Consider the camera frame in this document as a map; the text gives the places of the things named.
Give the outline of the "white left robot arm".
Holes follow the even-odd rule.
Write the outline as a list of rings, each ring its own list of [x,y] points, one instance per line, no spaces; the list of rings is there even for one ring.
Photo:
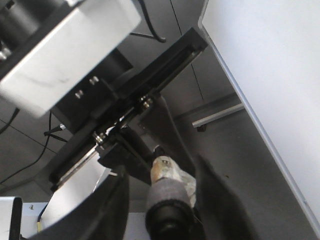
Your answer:
[[[115,177],[36,240],[120,240],[129,213],[129,176],[150,180],[150,152],[125,126],[158,108],[158,95],[207,47],[189,29],[140,73],[121,86],[131,64],[118,45],[140,23],[129,0],[21,0],[0,8],[0,38],[11,54],[0,65],[0,93],[36,118],[47,111],[73,136],[38,174],[56,191],[69,179],[76,158],[98,149],[114,161]]]

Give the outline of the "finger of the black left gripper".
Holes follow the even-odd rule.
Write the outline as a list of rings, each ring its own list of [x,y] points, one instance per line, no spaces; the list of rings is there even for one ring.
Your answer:
[[[150,131],[155,136],[156,141],[182,170],[194,177],[196,170],[193,159],[177,130],[163,96],[159,96],[154,100],[149,116]]]

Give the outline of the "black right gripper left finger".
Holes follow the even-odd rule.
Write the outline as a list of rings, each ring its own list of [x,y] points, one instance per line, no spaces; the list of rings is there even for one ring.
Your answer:
[[[129,173],[117,166],[90,196],[30,240],[122,240],[129,215]]]

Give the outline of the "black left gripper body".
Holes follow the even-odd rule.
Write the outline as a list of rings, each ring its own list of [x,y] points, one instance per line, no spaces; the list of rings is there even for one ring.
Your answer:
[[[50,189],[61,187],[89,150],[100,153],[104,166],[124,165],[132,177],[149,184],[152,152],[129,122],[138,118],[156,141],[150,131],[155,99],[206,48],[204,38],[190,28],[141,72],[125,76],[120,86],[90,72],[51,110],[72,137],[48,165]]]

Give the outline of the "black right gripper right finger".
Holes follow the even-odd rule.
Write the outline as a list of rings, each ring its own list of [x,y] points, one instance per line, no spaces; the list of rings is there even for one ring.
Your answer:
[[[256,240],[258,233],[238,196],[200,154],[195,157],[196,208],[207,240]]]

